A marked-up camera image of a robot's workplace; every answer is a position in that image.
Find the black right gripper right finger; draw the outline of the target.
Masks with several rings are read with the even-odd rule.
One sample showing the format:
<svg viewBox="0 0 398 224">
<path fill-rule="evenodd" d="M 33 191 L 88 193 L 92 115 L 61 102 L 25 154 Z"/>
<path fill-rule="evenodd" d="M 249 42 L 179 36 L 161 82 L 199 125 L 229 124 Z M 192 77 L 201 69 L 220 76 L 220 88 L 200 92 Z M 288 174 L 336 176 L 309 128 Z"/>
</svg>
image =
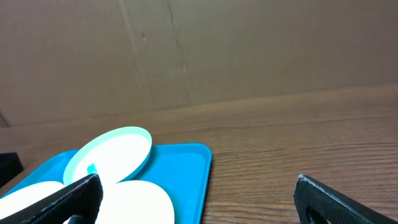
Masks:
<svg viewBox="0 0 398 224">
<path fill-rule="evenodd" d="M 397 224 L 339 191 L 300 174 L 294 190 L 294 204 L 304 224 Z"/>
</svg>

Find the white plate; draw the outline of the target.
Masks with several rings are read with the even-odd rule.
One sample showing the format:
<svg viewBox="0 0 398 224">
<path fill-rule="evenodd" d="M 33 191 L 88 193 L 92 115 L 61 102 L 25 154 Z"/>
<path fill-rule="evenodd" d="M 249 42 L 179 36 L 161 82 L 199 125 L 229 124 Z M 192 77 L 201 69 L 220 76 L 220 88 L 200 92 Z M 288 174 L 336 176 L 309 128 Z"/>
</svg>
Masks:
<svg viewBox="0 0 398 224">
<path fill-rule="evenodd" d="M 174 224 L 175 212 L 167 192 L 144 180 L 106 186 L 96 224 Z"/>
</svg>

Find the black plastic tray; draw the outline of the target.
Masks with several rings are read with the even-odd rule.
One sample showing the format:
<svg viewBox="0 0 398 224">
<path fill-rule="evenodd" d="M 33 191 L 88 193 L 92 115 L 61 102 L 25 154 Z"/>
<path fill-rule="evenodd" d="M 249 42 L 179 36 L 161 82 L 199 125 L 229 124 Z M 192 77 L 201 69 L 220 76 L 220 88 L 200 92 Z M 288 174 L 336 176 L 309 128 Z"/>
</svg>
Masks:
<svg viewBox="0 0 398 224">
<path fill-rule="evenodd" d="M 8 152 L 0 154 L 0 187 L 6 185 L 24 170 L 18 153 Z"/>
</svg>

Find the light blue plate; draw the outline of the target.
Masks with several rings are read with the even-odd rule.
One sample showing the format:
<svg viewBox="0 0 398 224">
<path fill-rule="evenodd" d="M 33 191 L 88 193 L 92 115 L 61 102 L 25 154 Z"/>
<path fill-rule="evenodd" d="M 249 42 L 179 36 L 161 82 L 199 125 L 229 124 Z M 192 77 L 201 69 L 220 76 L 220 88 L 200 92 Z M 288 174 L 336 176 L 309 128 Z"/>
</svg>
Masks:
<svg viewBox="0 0 398 224">
<path fill-rule="evenodd" d="M 108 131 L 84 145 L 70 159 L 63 183 L 70 185 L 89 175 L 98 174 L 104 186 L 133 178 L 149 160 L 152 136 L 137 126 Z"/>
</svg>

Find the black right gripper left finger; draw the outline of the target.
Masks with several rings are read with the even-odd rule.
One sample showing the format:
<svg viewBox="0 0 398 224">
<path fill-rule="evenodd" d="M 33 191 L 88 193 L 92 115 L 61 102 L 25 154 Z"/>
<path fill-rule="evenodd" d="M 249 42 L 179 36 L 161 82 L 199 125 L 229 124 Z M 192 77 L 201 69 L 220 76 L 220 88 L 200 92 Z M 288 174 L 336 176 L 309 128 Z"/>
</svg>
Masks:
<svg viewBox="0 0 398 224">
<path fill-rule="evenodd" d="M 103 199 L 98 174 L 86 177 L 9 215 L 1 224 L 94 224 Z"/>
</svg>

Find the yellow-green plate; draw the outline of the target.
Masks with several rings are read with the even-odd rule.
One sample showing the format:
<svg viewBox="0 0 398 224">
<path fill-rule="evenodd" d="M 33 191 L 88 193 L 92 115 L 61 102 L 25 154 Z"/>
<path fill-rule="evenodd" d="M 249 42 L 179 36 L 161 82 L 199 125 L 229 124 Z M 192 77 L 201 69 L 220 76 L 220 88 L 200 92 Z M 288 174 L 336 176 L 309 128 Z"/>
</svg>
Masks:
<svg viewBox="0 0 398 224">
<path fill-rule="evenodd" d="M 61 190 L 65 186 L 56 181 L 45 181 L 29 185 L 1 198 L 1 219 Z"/>
</svg>

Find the cardboard back panel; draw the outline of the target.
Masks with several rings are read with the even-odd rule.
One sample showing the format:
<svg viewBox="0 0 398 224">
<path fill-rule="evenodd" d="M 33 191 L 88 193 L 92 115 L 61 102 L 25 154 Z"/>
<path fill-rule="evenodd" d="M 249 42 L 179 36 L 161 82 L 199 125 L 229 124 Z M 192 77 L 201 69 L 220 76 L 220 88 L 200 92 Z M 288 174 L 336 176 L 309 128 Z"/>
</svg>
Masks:
<svg viewBox="0 0 398 224">
<path fill-rule="evenodd" d="M 396 80 L 396 1 L 1 2 L 8 126 Z"/>
</svg>

